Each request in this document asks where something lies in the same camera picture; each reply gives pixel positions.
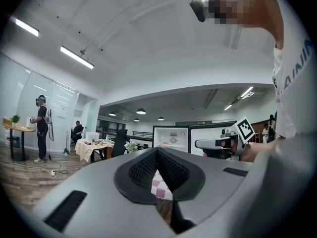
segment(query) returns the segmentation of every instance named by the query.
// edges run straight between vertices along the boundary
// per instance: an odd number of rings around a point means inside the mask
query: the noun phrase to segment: sneaker
[[[44,160],[41,160],[40,158],[37,158],[36,160],[34,160],[35,164],[42,164],[44,163]]]

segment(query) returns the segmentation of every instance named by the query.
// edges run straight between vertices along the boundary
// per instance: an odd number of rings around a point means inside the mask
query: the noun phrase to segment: black office chair
[[[114,146],[111,154],[112,158],[124,154],[124,145],[127,141],[130,142],[130,139],[127,138],[127,129],[119,129],[114,140]]]

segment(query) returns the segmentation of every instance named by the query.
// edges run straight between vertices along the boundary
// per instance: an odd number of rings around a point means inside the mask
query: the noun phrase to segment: tablecloth
[[[112,143],[104,143],[103,145],[95,145],[94,143],[92,143],[92,145],[87,145],[85,144],[86,142],[86,139],[79,139],[76,143],[76,146],[75,146],[75,151],[76,151],[76,154],[78,154],[80,156],[80,160],[85,160],[85,161],[89,161],[90,159],[90,155],[92,154],[93,150],[96,150],[96,149],[104,149],[105,147],[111,147],[113,148],[113,145]]]
[[[158,170],[156,171],[152,180],[151,193],[158,198],[173,200],[173,194],[172,192],[170,192],[166,183],[163,181],[163,178],[160,176]]]

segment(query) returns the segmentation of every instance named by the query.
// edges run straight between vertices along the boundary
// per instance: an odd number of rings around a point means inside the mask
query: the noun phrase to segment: wooden floor
[[[19,153],[19,149],[14,148],[14,153]],[[80,161],[80,157],[73,149],[70,155],[65,157],[61,153],[51,153],[52,161],[61,163],[61,170],[67,170],[67,174],[56,173],[57,177],[52,177],[51,174],[44,170],[33,169],[13,165],[38,167],[51,170],[58,170],[59,164],[52,163],[49,159],[43,164],[34,164],[33,160],[37,158],[38,151],[25,149],[25,153],[30,156],[30,159],[25,162],[13,161],[10,157],[10,148],[0,145],[0,182],[8,198],[27,210],[31,210],[37,202],[44,197],[51,189],[60,184],[72,174],[80,170],[90,162]],[[100,157],[95,154],[95,161],[99,161]],[[157,210],[167,223],[170,223],[172,202],[169,200],[159,200]]]

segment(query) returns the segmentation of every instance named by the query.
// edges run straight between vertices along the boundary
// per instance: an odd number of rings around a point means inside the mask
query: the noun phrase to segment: backpack
[[[41,105],[41,106],[46,107],[46,114],[45,114],[45,117],[44,117],[45,123],[46,124],[52,124],[52,110],[49,109],[45,104]]]

